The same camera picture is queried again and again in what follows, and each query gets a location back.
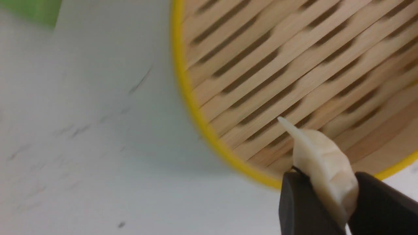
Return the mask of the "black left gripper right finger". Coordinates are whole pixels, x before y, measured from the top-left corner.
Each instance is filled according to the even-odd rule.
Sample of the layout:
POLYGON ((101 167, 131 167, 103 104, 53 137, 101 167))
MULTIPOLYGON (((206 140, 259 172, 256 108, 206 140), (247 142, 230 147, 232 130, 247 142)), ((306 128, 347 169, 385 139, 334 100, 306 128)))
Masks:
POLYGON ((365 172, 357 172, 357 208, 349 220, 353 235, 416 235, 418 204, 365 172))

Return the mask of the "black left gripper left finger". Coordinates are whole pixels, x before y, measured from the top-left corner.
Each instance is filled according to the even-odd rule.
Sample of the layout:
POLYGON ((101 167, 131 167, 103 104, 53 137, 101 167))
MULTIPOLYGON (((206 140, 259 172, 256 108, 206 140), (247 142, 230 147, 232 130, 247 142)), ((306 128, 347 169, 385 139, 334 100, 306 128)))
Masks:
POLYGON ((345 235, 297 167, 283 175, 278 216, 282 235, 345 235))

